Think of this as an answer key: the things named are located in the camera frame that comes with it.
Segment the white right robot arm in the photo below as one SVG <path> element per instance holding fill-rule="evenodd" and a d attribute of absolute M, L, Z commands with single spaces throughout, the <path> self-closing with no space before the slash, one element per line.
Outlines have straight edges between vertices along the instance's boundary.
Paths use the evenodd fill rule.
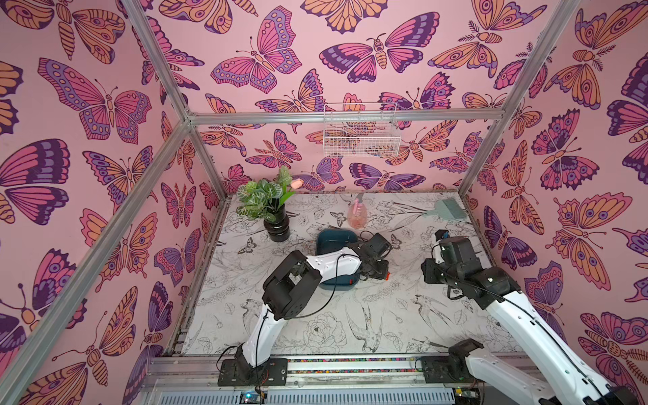
<path fill-rule="evenodd" d="M 464 339 L 448 349 L 448 358 L 436 366 L 423 357 L 423 372 L 445 371 L 453 381 L 474 378 L 519 404 L 637 404 L 627 386 L 594 371 L 536 312 L 528 297 L 505 270 L 483 268 L 466 237 L 435 232 L 435 245 L 421 270 L 425 283 L 460 290 L 494 317 L 516 340 L 542 374 L 538 379 L 502 361 L 475 339 Z"/>

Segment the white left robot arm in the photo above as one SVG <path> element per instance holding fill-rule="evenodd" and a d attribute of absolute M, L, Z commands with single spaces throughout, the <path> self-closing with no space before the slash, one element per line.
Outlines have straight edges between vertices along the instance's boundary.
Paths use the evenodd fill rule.
<path fill-rule="evenodd" d="M 317 236 L 314 255 L 290 252 L 263 282 L 258 322 L 236 351 L 238 366 L 249 371 L 265 364 L 288 321 L 305 317 L 302 312 L 318 288 L 335 295 L 367 279 L 387 280 L 392 249 L 379 233 L 364 241 L 348 229 L 326 229 Z"/>

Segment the teal storage box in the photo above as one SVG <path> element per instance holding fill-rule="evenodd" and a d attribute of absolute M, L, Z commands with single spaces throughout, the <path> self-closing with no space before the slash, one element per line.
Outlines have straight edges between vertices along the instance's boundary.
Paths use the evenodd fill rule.
<path fill-rule="evenodd" d="M 332 253 L 358 241 L 358 236 L 348 229 L 324 229 L 317 236 L 315 254 L 319 256 Z M 358 282 L 359 274 L 355 273 L 353 275 L 338 276 L 336 279 L 321 283 L 319 287 L 322 290 L 333 290 L 336 287 L 338 290 L 348 291 L 352 290 Z"/>

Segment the pink spray bottle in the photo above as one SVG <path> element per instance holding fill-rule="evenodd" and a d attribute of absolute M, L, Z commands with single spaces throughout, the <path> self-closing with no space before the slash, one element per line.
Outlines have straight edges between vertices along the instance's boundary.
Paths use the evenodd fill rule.
<path fill-rule="evenodd" d="M 366 227 L 367 221 L 368 213 L 364 204 L 364 194 L 359 193 L 349 203 L 348 223 L 351 228 L 362 230 Z"/>

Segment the black vase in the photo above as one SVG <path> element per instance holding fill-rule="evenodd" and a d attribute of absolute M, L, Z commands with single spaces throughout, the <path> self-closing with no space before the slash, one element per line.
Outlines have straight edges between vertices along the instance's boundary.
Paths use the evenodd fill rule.
<path fill-rule="evenodd" d="M 268 221 L 267 219 L 263 221 L 269 239 L 274 242 L 287 241 L 290 237 L 290 218 L 284 205 L 274 213 L 274 217 L 275 221 Z"/>

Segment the green artificial plant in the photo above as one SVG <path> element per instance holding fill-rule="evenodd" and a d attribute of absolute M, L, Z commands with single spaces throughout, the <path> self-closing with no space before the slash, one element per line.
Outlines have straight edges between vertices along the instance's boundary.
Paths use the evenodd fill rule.
<path fill-rule="evenodd" d="M 303 185 L 302 179 L 292 177 L 289 170 L 282 166 L 273 181 L 250 181 L 238 188 L 236 196 L 241 205 L 236 213 L 249 220 L 263 219 L 268 223 L 277 223 L 285 203 Z"/>

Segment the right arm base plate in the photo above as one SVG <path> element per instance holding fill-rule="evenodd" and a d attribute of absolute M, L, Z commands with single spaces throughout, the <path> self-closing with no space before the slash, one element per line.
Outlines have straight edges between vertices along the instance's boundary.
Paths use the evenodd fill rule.
<path fill-rule="evenodd" d="M 480 379 L 469 371 L 468 359 L 464 354 L 423 356 L 420 358 L 420 372 L 428 384 L 472 384 Z"/>

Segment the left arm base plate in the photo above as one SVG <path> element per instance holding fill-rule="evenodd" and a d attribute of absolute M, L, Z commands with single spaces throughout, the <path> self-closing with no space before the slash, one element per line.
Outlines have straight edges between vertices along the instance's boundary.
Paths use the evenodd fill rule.
<path fill-rule="evenodd" d="M 257 367 L 246 360 L 226 359 L 220 366 L 218 386 L 284 386 L 288 376 L 288 360 L 271 358 Z"/>

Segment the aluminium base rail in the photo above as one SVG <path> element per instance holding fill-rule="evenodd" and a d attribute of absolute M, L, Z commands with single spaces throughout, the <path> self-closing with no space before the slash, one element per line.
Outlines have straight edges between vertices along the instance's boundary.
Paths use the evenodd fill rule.
<path fill-rule="evenodd" d="M 152 362 L 139 404 L 539 404 L 555 393 L 522 354 L 485 354 L 476 376 L 448 376 L 444 354 L 284 356 L 260 388 L 226 381 L 229 359 Z"/>

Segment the aluminium frame post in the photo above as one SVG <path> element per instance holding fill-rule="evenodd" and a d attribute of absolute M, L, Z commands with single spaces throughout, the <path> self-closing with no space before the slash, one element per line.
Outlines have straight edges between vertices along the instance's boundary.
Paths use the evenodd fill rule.
<path fill-rule="evenodd" d="M 526 97 L 528 89 L 532 85 L 537 74 L 540 72 L 543 64 L 546 62 L 550 52 L 556 46 L 558 39 L 565 27 L 567 27 L 572 15 L 576 12 L 580 3 L 581 2 L 578 0 L 558 1 L 555 11 L 548 20 L 542 33 L 539 35 L 530 57 L 528 57 L 516 83 L 512 86 L 511 91 L 506 97 L 501 118 L 494 120 L 487 136 L 484 141 L 482 141 L 477 151 L 477 155 L 475 155 L 472 164 L 462 179 L 462 183 L 458 189 L 458 193 L 461 197 L 467 196 L 470 187 L 472 187 L 473 183 L 477 179 L 484 163 L 487 158 L 489 158 L 494 147 L 500 141 L 502 134 L 508 127 L 509 121 L 513 117 L 518 106 L 520 106 L 522 100 Z"/>

